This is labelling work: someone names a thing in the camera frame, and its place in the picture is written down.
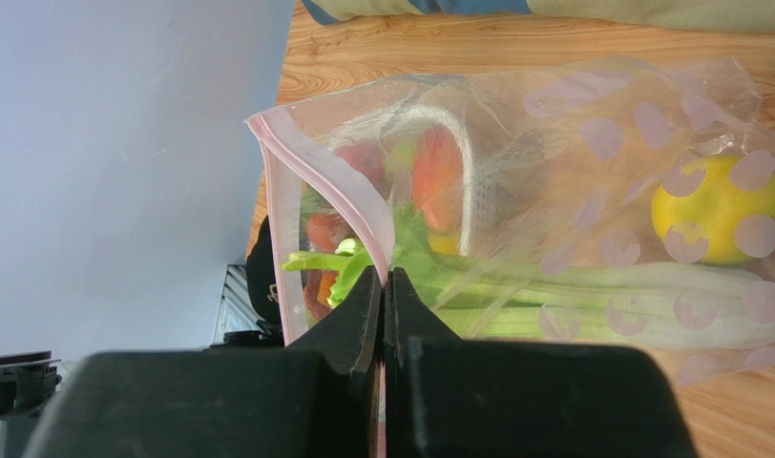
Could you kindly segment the white plastic basket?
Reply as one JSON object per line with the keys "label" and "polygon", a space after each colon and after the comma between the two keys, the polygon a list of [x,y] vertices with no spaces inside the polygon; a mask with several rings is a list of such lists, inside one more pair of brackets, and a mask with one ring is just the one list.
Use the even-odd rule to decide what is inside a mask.
{"label": "white plastic basket", "polygon": [[533,135],[524,133],[512,139],[508,132],[501,130],[500,134],[507,137],[501,144],[490,140],[488,133],[467,127],[449,110],[413,104],[370,111],[346,121],[332,131],[333,138],[328,144],[341,147],[356,140],[380,138],[396,144],[401,138],[418,135],[418,147],[425,150],[423,143],[432,131],[441,131],[456,150],[456,166],[461,172],[444,186],[443,192],[458,195],[459,203],[454,210],[458,254],[475,255],[479,242],[507,216],[500,209],[500,196],[508,180],[500,172],[517,159],[527,160],[529,153],[539,148]]}

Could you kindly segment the clear pink zip top bag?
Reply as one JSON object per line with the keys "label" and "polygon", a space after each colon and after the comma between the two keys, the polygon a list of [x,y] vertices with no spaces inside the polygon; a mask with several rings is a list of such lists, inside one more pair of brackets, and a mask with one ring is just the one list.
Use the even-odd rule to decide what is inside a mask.
{"label": "clear pink zip top bag", "polygon": [[[477,254],[463,257],[533,263],[550,275],[570,266],[701,264],[740,268],[775,282],[775,251],[733,265],[678,262],[651,218],[656,189],[687,159],[756,150],[775,157],[775,136],[760,119],[762,103],[755,81],[730,57],[664,68],[609,57],[501,73],[392,76],[253,114],[246,123],[264,163],[284,336],[294,342],[329,315],[367,268],[380,281],[402,269],[393,263],[394,217],[403,206],[418,211],[411,201],[411,167],[419,136],[396,144],[383,138],[346,144],[382,148],[390,181],[385,195],[334,154],[340,147],[328,144],[344,122],[396,105],[441,107],[501,144],[507,141],[501,130],[512,139],[529,133],[539,144],[527,160],[500,172],[508,180],[500,196],[507,216],[479,242]],[[436,252],[461,256],[456,232],[429,233]],[[749,350],[686,351],[456,335],[633,346],[656,358],[680,385],[775,365],[775,342]]]}

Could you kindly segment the green celery stalk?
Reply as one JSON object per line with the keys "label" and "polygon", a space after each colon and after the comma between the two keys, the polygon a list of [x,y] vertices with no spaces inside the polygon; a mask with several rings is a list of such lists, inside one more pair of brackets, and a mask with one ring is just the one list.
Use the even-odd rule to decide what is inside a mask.
{"label": "green celery stalk", "polygon": [[436,252],[420,212],[395,214],[393,263],[456,334],[488,339],[624,342],[749,350],[775,342],[775,282],[740,268],[648,262],[570,266],[482,263]]}

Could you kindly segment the red orange mango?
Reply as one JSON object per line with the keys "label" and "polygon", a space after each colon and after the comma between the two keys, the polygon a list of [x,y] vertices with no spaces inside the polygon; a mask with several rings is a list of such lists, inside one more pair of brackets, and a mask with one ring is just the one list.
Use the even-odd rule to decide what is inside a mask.
{"label": "red orange mango", "polygon": [[425,131],[411,167],[411,201],[429,229],[456,232],[462,219],[461,152],[450,130],[441,125]]}

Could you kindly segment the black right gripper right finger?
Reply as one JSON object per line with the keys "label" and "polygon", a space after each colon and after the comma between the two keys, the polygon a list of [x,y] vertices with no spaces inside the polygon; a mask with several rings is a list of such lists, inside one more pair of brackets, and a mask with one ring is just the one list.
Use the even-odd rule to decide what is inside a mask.
{"label": "black right gripper right finger", "polygon": [[385,287],[390,457],[693,457],[672,389],[631,347],[457,337],[394,270]]}

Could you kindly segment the black cap with logo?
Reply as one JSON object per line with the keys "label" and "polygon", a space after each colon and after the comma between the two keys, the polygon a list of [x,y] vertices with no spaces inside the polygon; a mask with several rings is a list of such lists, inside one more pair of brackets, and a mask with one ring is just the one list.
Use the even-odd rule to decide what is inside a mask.
{"label": "black cap with logo", "polygon": [[245,264],[251,306],[266,326],[282,326],[269,218],[265,217]]}

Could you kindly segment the red apple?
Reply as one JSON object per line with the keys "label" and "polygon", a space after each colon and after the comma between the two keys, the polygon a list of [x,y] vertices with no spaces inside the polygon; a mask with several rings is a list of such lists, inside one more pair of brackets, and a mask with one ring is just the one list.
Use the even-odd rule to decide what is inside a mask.
{"label": "red apple", "polygon": [[385,195],[390,190],[384,153],[377,143],[361,142],[346,145],[336,149],[334,154],[364,175],[380,194]]}

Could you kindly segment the checkered blue beige pillow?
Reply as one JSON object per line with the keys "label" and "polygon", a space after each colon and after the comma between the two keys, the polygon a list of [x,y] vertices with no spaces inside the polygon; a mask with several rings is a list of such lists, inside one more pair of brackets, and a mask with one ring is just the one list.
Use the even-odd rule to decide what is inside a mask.
{"label": "checkered blue beige pillow", "polygon": [[775,1],[727,0],[499,0],[304,1],[312,18],[331,25],[358,17],[457,16],[500,12],[598,19],[684,31],[775,33]]}

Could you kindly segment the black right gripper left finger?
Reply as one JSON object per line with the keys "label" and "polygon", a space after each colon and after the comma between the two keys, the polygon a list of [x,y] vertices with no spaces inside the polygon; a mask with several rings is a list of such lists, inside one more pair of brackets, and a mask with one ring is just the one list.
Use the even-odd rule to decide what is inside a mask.
{"label": "black right gripper left finger", "polygon": [[29,457],[374,457],[382,284],[292,344],[104,352],[50,402]]}

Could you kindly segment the yellow green lemon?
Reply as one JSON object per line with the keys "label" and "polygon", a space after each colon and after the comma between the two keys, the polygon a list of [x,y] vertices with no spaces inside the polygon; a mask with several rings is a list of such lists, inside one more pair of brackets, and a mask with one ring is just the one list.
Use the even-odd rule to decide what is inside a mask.
{"label": "yellow green lemon", "polygon": [[775,251],[775,157],[756,150],[687,159],[656,189],[651,218],[678,262],[765,258]]}

